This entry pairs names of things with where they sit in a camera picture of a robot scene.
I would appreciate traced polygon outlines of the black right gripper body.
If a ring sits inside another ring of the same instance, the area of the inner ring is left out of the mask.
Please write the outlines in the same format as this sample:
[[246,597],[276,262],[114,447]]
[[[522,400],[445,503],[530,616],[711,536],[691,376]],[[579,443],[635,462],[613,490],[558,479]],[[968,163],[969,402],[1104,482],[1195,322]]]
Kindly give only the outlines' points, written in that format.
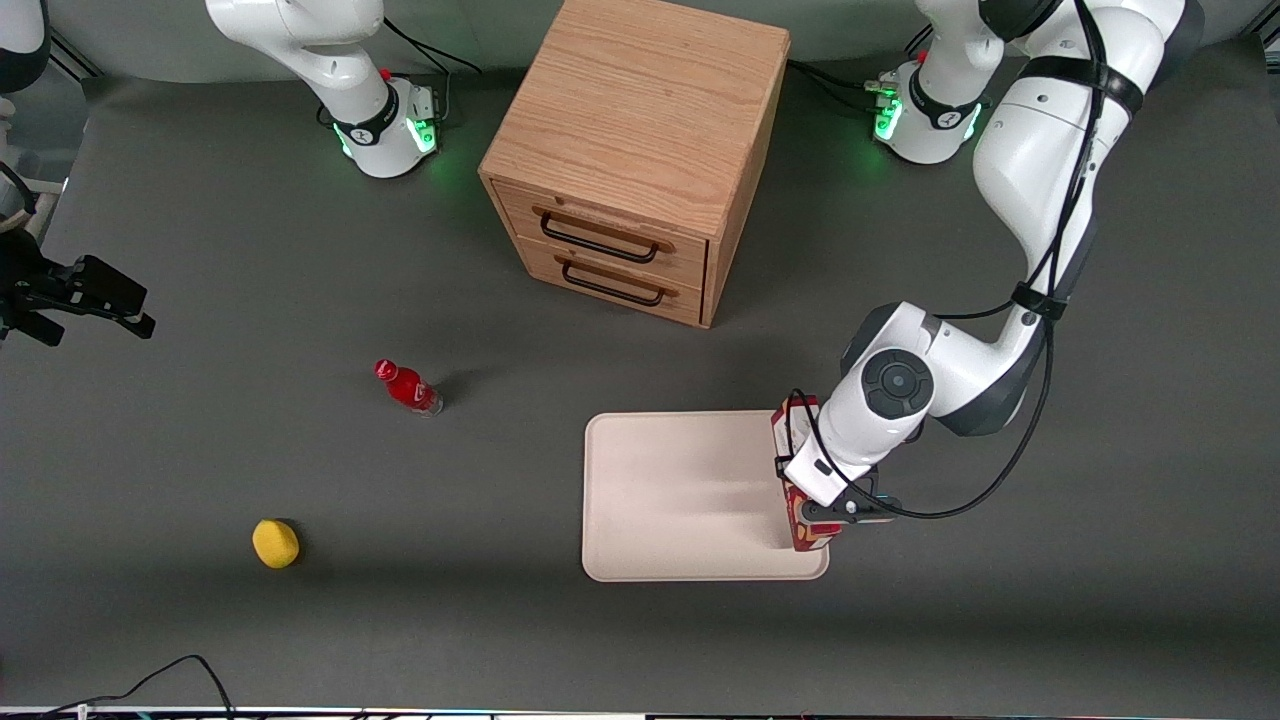
[[3,323],[18,323],[31,295],[38,295],[35,309],[68,313],[70,266],[44,256],[35,237],[26,229],[1,234]]

